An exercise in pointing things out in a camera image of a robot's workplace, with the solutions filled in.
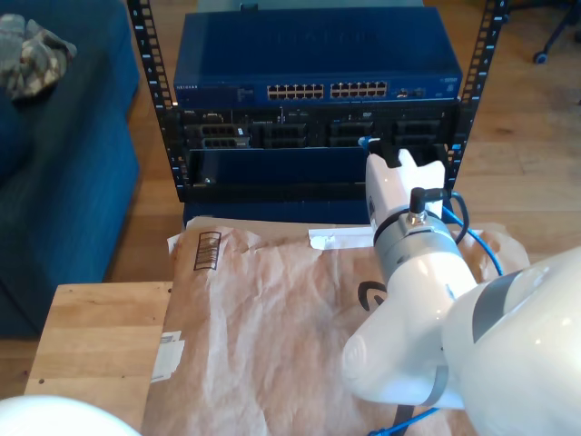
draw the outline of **cable connector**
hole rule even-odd
[[[448,197],[448,191],[444,188],[424,189],[414,188],[409,197],[409,211],[421,214],[426,211],[426,203],[439,202]]]

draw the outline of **crumpled paper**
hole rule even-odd
[[[0,15],[0,88],[12,100],[55,85],[76,56],[76,46],[21,15]]]
[[[164,331],[181,331],[185,346],[171,378],[151,386],[144,435],[365,435],[393,422],[397,406],[354,397],[340,376],[345,342],[377,308],[370,296],[366,312],[357,295],[360,283],[382,282],[373,249],[321,251],[306,232],[273,233],[189,227],[180,236]],[[505,273],[528,265],[505,233],[481,236]],[[494,278],[465,239],[477,280]],[[475,433],[463,411],[440,411],[407,432],[428,434]]]

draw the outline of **brown paper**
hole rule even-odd
[[[393,422],[396,406],[354,397],[340,376],[343,346],[369,316],[359,284],[382,282],[373,249],[319,251],[306,232],[264,233],[180,237],[164,331],[181,331],[185,347],[172,377],[151,386],[144,435],[365,435]],[[483,237],[503,261],[525,255],[506,273],[527,266],[509,236]],[[477,279],[492,275],[481,248],[467,238],[462,249]],[[464,412],[440,411],[407,434],[475,433]]]

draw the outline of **black rack rail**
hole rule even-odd
[[[150,1],[126,1],[139,47],[143,70],[162,131],[163,143],[172,168],[173,180],[180,201],[187,202],[193,199],[196,202],[212,203],[227,199],[226,201],[228,202],[243,202],[251,199],[248,192],[261,192],[266,197],[269,197],[269,193],[276,193],[277,198],[282,201],[308,200],[312,196],[312,186],[308,185],[294,185],[294,188],[297,189],[293,188],[292,192],[285,193],[279,186],[247,184],[242,188],[234,184],[214,184],[209,180],[200,183],[200,181],[191,179],[188,172],[191,164],[185,154],[186,137],[182,128],[182,119],[187,115],[172,100]],[[457,119],[452,129],[453,132],[449,136],[448,144],[445,144],[448,155],[445,188],[450,191],[453,189],[458,177],[458,171],[484,91],[492,58],[497,48],[503,16],[506,12],[507,0],[486,0],[466,82],[457,101]],[[339,184],[341,185],[341,192],[353,199],[364,193],[363,183]]]

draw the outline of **wooden table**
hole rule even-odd
[[[171,288],[59,286],[25,393],[86,401],[140,430]]]

